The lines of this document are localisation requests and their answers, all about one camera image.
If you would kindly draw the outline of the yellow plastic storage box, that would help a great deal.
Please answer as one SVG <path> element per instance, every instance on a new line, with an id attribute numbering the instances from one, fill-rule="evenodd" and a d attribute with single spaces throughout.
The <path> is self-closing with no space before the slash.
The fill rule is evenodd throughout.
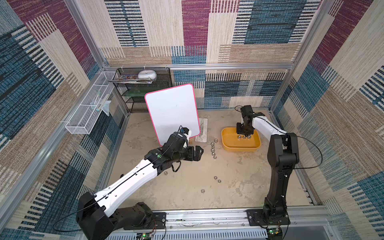
<path id="1" fill-rule="evenodd" d="M 250 139 L 238 135 L 234 127 L 224 128 L 221 136 L 223 148 L 228 152 L 254 152 L 261 147 L 261 140 L 256 130 Z"/>

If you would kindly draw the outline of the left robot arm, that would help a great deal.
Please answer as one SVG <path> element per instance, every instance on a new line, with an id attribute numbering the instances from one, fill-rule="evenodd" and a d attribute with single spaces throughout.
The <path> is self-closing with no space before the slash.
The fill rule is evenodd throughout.
<path id="1" fill-rule="evenodd" d="M 180 127 L 163 146 L 149 151 L 127 174 L 105 189 L 79 199 L 76 222 L 88 240 L 105 240 L 119 229 L 138 230 L 156 226 L 153 211 L 143 202 L 121 208 L 121 204 L 145 183 L 167 169 L 177 172 L 174 163 L 198 162 L 204 153 L 200 146 L 189 146 L 191 130 Z"/>

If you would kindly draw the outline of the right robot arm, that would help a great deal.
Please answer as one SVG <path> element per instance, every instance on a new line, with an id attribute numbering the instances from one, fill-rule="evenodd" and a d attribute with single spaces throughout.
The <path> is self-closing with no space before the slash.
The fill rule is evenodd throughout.
<path id="1" fill-rule="evenodd" d="M 300 161 L 298 139 L 312 144 L 320 153 L 320 163 L 309 169 L 318 168 L 321 165 L 324 159 L 322 151 L 309 139 L 280 129 L 263 113 L 254 112 L 250 105 L 236 106 L 235 110 L 242 115 L 242 122 L 237 123 L 236 126 L 238 135 L 248 138 L 257 130 L 269 140 L 267 160 L 272 171 L 270 189 L 265 197 L 262 210 L 247 210 L 249 224 L 264 229 L 269 226 L 288 226 L 291 222 L 286 195 L 290 175 L 294 170 L 307 169 L 296 166 Z"/>

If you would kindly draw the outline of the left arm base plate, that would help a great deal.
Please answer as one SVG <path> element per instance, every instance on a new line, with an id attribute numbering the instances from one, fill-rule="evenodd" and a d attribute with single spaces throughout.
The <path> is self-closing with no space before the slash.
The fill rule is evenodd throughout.
<path id="1" fill-rule="evenodd" d="M 131 226 L 131 230 L 164 230 L 166 228 L 167 213 L 155 212 L 152 216 L 145 220 L 143 224 L 138 226 Z"/>

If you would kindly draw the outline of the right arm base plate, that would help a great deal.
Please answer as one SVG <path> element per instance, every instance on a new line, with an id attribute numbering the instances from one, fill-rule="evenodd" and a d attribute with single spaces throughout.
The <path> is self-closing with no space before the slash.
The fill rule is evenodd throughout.
<path id="1" fill-rule="evenodd" d="M 248 209 L 246 210 L 250 226 L 278 226 L 290 225 L 291 221 L 288 214 L 270 215 L 264 213 L 263 209 Z"/>

